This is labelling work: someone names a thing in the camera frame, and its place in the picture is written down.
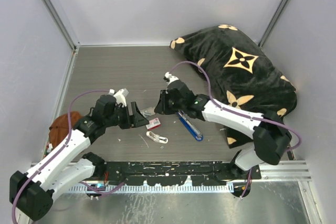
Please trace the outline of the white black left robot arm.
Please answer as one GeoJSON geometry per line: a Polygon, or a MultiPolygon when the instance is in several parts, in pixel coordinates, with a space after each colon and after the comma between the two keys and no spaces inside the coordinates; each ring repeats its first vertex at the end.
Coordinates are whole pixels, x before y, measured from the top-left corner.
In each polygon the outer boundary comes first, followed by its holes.
{"type": "Polygon", "coordinates": [[[149,123],[135,102],[127,107],[127,95],[127,89],[111,89],[102,95],[88,115],[74,125],[69,124],[68,134],[50,154],[25,173],[16,171],[10,177],[13,223],[17,223],[16,210],[33,221],[40,220],[71,186],[86,178],[99,180],[104,176],[105,161],[94,153],[85,154],[71,167],[68,164],[104,135],[107,128],[131,129],[149,123]]]}

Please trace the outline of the red staple box sleeve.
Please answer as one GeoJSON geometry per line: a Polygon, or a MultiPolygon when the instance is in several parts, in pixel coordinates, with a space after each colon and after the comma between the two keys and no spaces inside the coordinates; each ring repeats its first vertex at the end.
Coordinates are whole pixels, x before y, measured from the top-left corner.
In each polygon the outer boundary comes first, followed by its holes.
{"type": "Polygon", "coordinates": [[[154,118],[149,120],[149,124],[146,125],[147,130],[152,130],[154,128],[157,128],[161,125],[161,122],[158,118],[154,118]]]}

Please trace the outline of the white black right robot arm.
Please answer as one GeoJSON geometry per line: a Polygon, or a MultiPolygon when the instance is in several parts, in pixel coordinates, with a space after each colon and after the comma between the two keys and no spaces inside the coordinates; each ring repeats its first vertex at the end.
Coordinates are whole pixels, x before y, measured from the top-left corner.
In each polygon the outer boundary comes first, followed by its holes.
{"type": "Polygon", "coordinates": [[[171,115],[184,112],[193,119],[221,124],[252,140],[253,147],[236,153],[230,163],[233,177],[241,179],[262,163],[278,165],[291,134],[275,112],[248,112],[220,103],[204,94],[195,95],[179,78],[165,78],[167,88],[161,90],[154,111],[171,115]]]}

